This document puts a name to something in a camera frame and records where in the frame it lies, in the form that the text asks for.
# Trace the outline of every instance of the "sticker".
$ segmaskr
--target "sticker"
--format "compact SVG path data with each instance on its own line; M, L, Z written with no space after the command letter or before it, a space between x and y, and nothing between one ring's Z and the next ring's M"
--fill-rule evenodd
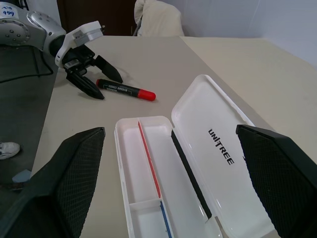
M12 5L6 3L0 3L0 15L6 18L17 18L19 19L18 10Z

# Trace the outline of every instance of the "dark doorway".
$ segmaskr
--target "dark doorway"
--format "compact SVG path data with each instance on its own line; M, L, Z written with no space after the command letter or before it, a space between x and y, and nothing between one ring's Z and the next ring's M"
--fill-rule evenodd
M136 0L57 0L63 28L69 32L92 21L104 25L105 35L131 36L136 28Z

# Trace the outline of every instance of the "unitree logo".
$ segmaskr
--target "unitree logo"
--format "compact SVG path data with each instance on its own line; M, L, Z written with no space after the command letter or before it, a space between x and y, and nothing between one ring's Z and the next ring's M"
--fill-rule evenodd
M220 137L216 136L216 133L213 131L213 129L210 129L208 131L208 133L211 136L211 138L213 139L213 141L215 142L215 146L221 151L221 153L222 153L223 157L225 158L225 160L227 161L227 163L229 165L234 164L233 159L231 158L231 156L229 155L229 153L225 149L224 145L220 141Z

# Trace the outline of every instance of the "floor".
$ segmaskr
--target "floor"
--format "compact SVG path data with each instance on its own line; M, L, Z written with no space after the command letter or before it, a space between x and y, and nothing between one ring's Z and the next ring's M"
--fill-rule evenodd
M48 72L38 50L34 51L39 72ZM0 59L0 81L36 74L31 48L0 47ZM0 141L21 145L19 154L0 160L0 183L11 183L17 173L32 170L57 72L53 57L45 59L53 75L0 83Z

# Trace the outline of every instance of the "blue stripe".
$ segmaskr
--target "blue stripe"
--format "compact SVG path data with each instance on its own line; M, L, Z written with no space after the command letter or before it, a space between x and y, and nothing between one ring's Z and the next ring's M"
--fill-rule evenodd
M167 231L167 234L168 234L168 238L172 238L172 234L170 233L170 229L169 229L169 225L168 225L166 213L165 213L164 206L163 206L163 203L162 203L162 202L160 202L160 208L161 208L162 213L163 213L163 217L164 217L164 222L165 222L165 226L166 226L166 231Z

